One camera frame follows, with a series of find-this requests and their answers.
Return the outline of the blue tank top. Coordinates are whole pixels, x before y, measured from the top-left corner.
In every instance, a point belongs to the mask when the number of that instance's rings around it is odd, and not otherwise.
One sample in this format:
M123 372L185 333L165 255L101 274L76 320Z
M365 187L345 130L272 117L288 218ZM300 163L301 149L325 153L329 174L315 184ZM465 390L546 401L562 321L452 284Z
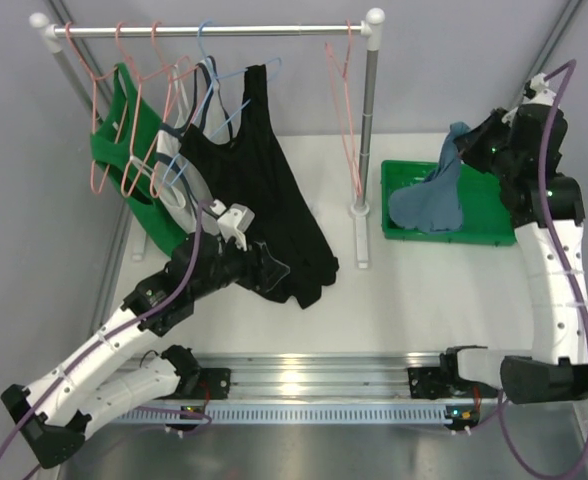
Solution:
M396 226L426 234L456 232L463 227L464 215L458 196L462 161L455 140L469 132L466 123L452 123L437 167L421 182L399 188L390 195L388 212Z

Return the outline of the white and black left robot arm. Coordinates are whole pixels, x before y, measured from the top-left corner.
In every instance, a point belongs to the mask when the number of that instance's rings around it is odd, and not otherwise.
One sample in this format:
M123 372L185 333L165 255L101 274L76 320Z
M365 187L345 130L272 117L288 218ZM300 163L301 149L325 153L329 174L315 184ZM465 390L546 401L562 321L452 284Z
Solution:
M202 368L180 345L118 379L111 376L189 318L198 300L232 284L266 293L289 271L263 242L240 247L209 234L190 235L76 352L41 379L2 393L39 466L61 465L104 425L151 400L194 394Z

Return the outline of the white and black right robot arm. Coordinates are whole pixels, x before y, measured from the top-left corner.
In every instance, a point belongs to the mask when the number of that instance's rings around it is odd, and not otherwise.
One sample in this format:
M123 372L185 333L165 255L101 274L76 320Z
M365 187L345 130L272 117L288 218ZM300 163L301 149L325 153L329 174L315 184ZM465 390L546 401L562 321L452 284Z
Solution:
M527 350L459 346L441 353L440 382L452 396L483 385L515 404L588 398L585 210L578 182L557 170L568 122L549 80L535 75L517 107L493 110L454 141L467 166L499 182L525 261L534 337Z

